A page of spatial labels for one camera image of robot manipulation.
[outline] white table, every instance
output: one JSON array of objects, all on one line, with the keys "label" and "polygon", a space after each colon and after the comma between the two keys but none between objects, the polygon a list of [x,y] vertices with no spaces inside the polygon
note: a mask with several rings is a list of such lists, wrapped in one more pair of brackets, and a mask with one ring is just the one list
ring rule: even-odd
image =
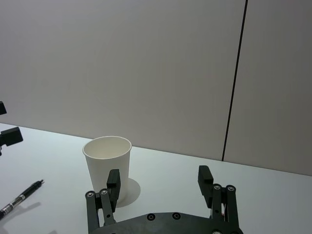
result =
[{"label": "white table", "polygon": [[[0,131],[13,126],[0,124]],[[0,221],[0,234],[88,234],[85,193],[92,189],[81,149],[89,139],[21,128],[24,141],[2,149],[0,206],[31,183],[45,184]],[[312,233],[312,177],[133,147],[129,177],[140,185],[122,221],[149,212],[209,216],[197,183],[208,165],[215,183],[237,188],[244,234]]]}]

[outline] paper cup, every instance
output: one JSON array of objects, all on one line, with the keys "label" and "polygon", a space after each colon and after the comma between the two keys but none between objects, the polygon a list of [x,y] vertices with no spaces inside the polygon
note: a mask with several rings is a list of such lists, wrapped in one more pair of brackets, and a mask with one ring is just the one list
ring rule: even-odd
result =
[{"label": "paper cup", "polygon": [[107,187],[106,182],[111,169],[119,169],[121,186],[118,202],[126,197],[131,148],[131,142],[120,136],[99,137],[83,147],[95,192]]}]

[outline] pen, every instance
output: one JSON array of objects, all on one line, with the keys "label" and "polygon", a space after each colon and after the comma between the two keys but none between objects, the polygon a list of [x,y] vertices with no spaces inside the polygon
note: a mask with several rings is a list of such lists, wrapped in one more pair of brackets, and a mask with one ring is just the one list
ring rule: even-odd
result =
[{"label": "pen", "polygon": [[13,201],[7,204],[4,208],[0,210],[0,220],[5,217],[8,213],[10,213],[17,205],[23,202],[26,198],[28,198],[31,194],[34,193],[38,188],[42,186],[44,180],[37,181],[29,186],[24,192],[22,192],[18,197],[16,197]]}]

